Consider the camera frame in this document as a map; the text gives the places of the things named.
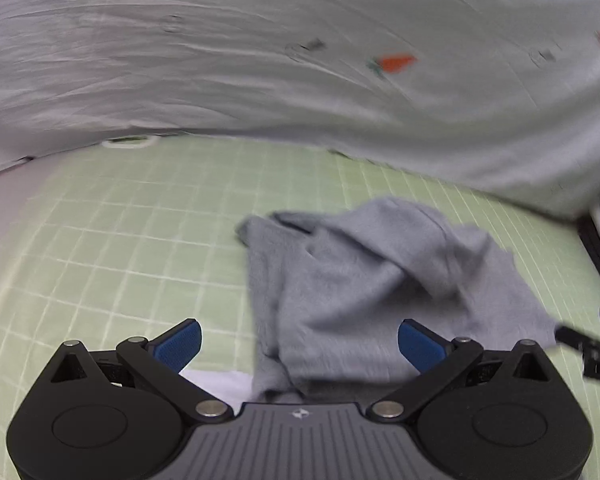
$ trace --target silver bolt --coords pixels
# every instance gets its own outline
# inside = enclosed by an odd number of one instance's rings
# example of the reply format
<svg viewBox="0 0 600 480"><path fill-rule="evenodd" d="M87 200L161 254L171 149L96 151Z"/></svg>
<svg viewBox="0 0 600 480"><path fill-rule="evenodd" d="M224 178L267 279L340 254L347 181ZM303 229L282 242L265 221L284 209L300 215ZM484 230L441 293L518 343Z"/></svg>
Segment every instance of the silver bolt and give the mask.
<svg viewBox="0 0 600 480"><path fill-rule="evenodd" d="M394 400L381 400L376 402L371 409L377 416L382 418L395 418L404 412L404 407L400 402Z"/></svg>
<svg viewBox="0 0 600 480"><path fill-rule="evenodd" d="M196 406L196 411L202 416L220 416L227 410L222 400L202 400Z"/></svg>

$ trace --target green grid mat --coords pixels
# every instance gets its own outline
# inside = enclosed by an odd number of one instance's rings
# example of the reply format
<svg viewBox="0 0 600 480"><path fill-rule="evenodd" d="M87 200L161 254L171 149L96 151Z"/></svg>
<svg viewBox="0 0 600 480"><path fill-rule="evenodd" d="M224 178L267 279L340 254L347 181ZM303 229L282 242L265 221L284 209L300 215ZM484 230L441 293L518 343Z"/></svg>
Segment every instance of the green grid mat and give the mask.
<svg viewBox="0 0 600 480"><path fill-rule="evenodd" d="M168 137L147 148L69 153L0 244L0 478L8 422L55 348L110 349L186 317L203 327L191 367L253 369L247 214L337 212L394 194L490 232L553 316L600 335L600 279L571 226L439 181L316 148L228 137ZM552 359L589 415L600 480L600 383L574 352Z"/></svg>

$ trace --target white cross logo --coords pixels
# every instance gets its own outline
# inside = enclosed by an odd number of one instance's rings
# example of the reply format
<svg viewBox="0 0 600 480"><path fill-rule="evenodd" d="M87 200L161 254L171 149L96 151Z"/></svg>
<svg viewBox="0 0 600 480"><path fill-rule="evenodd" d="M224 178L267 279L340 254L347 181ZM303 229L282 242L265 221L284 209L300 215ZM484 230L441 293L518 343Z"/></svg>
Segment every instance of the white cross logo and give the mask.
<svg viewBox="0 0 600 480"><path fill-rule="evenodd" d="M303 419L303 418L307 418L309 415L311 415L311 412L308 412L304 408L298 408L294 412L291 412L291 415L293 415L295 418Z"/></svg>

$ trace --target blue gripper pad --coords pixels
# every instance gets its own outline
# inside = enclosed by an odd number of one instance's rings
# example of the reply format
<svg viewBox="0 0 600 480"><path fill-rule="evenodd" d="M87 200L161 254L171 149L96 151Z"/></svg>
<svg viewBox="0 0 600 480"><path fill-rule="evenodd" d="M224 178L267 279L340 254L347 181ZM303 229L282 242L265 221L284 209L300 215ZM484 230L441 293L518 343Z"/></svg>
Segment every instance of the blue gripper pad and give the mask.
<svg viewBox="0 0 600 480"><path fill-rule="evenodd" d="M446 357L445 348L416 327L403 321L398 329L400 353L421 374Z"/></svg>
<svg viewBox="0 0 600 480"><path fill-rule="evenodd" d="M202 329L200 323L195 320L189 320L188 323L181 323L174 330L164 334L166 338L157 342L162 336L156 338L154 349L154 358L162 364L167 365L171 370L178 373L191 361L202 346Z"/></svg>

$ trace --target crumpled gray fabric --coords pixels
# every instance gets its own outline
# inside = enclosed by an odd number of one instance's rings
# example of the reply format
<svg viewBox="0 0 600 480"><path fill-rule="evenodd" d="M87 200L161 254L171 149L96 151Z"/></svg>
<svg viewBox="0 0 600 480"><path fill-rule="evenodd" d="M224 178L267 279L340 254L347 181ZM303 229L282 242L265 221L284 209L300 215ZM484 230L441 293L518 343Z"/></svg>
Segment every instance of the crumpled gray fabric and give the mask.
<svg viewBox="0 0 600 480"><path fill-rule="evenodd" d="M379 198L334 216L251 216L237 233L248 246L259 402L368 405L417 374L397 345L408 317L488 349L555 343L555 321L512 254L430 207Z"/></svg>

